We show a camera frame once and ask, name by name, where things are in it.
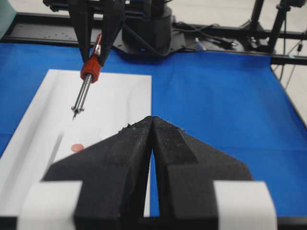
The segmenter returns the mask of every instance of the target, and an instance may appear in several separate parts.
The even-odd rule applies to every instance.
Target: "red circular sticker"
[[[71,150],[73,151],[73,152],[80,152],[81,150],[83,150],[84,149],[84,146],[82,145],[82,144],[73,144],[72,146],[71,146]]]

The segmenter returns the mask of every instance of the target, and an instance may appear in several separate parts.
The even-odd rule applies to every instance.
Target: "soldering iron tip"
[[[73,114],[72,120],[76,119],[76,116],[77,116],[77,113],[75,112],[75,113]]]

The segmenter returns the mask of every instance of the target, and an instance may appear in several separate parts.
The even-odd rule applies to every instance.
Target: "blue mat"
[[[80,70],[82,61],[77,48],[21,44],[0,44],[0,58],[2,153],[48,69]],[[267,183],[278,216],[307,215],[307,132],[269,57],[200,52],[127,61],[112,51],[104,71],[152,75],[153,115],[245,162]]]

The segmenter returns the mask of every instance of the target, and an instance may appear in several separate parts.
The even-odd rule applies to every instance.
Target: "white board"
[[[151,76],[102,73],[90,87],[85,111],[72,121],[71,106],[82,84],[79,75],[49,70],[24,114],[0,159],[1,216],[19,215],[30,187],[55,160],[67,130],[92,128],[100,130],[95,139],[105,139],[151,114]]]

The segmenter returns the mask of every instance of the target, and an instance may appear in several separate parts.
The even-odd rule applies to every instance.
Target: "red grip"
[[[92,83],[98,80],[101,66],[99,64],[97,55],[92,55],[83,65],[81,70],[81,78],[84,80],[84,75],[90,73],[93,76]]]
[[[90,73],[93,76],[92,83],[98,80],[101,65],[98,60],[98,56],[100,55],[100,45],[102,40],[102,34],[99,34],[96,43],[93,47],[93,54],[92,56],[84,63],[82,70],[81,70],[81,78],[85,79],[85,74]]]

